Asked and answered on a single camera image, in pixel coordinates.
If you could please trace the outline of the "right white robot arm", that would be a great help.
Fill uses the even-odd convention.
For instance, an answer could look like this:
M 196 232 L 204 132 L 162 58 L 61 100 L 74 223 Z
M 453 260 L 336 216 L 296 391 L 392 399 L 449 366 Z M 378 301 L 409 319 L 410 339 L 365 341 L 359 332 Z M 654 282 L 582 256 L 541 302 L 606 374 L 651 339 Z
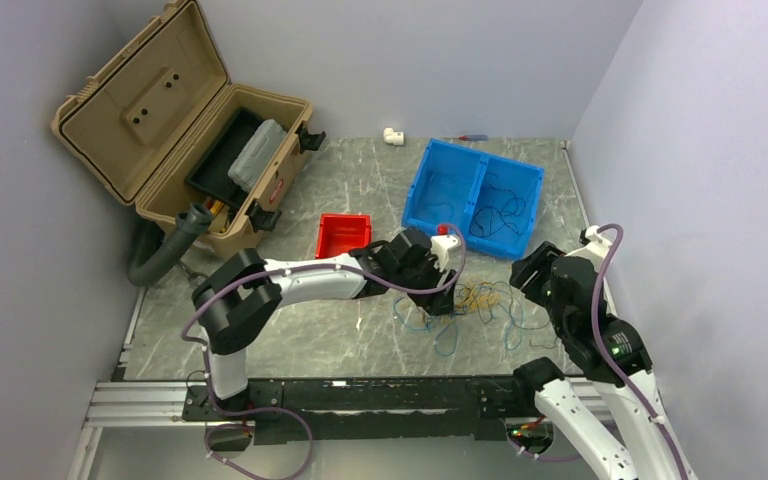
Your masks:
M 545 242 L 512 264 L 509 283 L 548 314 L 567 355 L 612 415 L 613 434 L 542 357 L 513 373 L 511 401 L 542 414 L 600 479 L 694 479 L 668 419 L 653 363 L 635 327 L 608 309 L 605 276 L 623 238 L 617 224 L 592 225 L 580 248 Z

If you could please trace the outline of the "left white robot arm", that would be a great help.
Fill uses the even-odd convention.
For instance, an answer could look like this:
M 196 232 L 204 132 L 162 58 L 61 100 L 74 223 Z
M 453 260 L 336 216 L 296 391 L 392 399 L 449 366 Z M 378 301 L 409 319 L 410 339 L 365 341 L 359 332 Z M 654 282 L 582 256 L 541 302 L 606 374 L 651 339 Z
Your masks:
M 200 344 L 210 381 L 208 407 L 224 420 L 247 406 L 247 349 L 276 311 L 318 300 L 357 300 L 398 291 L 429 316 L 454 311 L 454 287 L 464 269 L 452 267 L 454 254 L 465 255 L 461 232 L 429 236 L 416 227 L 391 240 L 374 241 L 334 257 L 279 261 L 254 248 L 233 255 L 192 293 L 191 326 L 182 332 Z

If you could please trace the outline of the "white pipe elbow fitting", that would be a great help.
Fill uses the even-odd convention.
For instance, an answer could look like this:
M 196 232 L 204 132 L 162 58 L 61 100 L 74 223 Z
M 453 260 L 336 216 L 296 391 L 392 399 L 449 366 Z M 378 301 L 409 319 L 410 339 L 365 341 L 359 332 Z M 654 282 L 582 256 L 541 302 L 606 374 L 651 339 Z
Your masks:
M 403 131 L 397 131 L 394 128 L 387 127 L 382 132 L 383 140 L 386 144 L 392 146 L 403 146 L 405 135 Z

